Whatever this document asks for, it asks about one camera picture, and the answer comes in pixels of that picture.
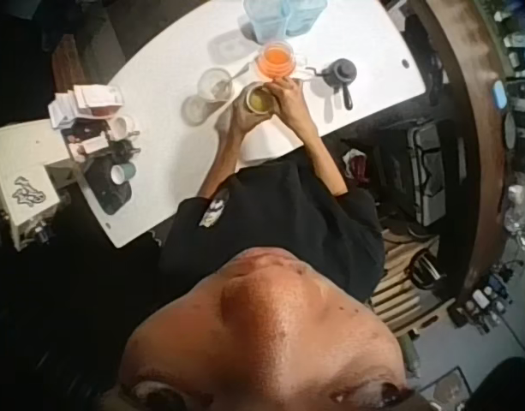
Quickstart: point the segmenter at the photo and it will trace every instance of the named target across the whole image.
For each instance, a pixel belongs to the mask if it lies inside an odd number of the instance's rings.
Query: clear glass
[[[290,18],[289,0],[243,0],[243,7],[261,45],[285,38]]]
[[[198,94],[209,102],[228,101],[234,93],[231,74],[223,68],[209,68],[197,85]]]
[[[319,15],[327,7],[327,0],[288,0],[291,16],[287,25],[288,36],[309,32]]]

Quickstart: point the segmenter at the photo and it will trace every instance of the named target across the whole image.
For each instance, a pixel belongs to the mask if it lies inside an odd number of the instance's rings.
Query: printed logo
[[[28,179],[23,176],[16,178],[15,185],[19,186],[19,188],[16,189],[12,197],[16,199],[18,204],[26,204],[29,207],[33,207],[34,204],[43,203],[46,199],[45,193],[32,187]]]

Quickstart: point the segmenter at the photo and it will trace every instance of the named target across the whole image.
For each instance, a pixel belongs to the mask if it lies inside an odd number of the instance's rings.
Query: measuring cup
[[[276,79],[292,74],[302,74],[302,77],[313,74],[303,72],[307,59],[301,55],[295,55],[293,48],[286,41],[272,41],[262,47],[256,57],[256,68],[263,78]]]

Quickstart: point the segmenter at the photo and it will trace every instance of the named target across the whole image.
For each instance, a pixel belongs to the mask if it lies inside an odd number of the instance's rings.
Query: yellow liquid
[[[271,97],[271,94],[262,87],[255,88],[253,92],[251,92],[248,102],[253,110],[262,113],[270,111],[273,106],[273,98]]]

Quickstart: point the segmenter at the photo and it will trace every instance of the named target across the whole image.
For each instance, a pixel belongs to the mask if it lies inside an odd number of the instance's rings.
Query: bottle
[[[291,16],[287,25],[287,35],[300,36],[307,33],[327,7],[327,0],[288,0]]]

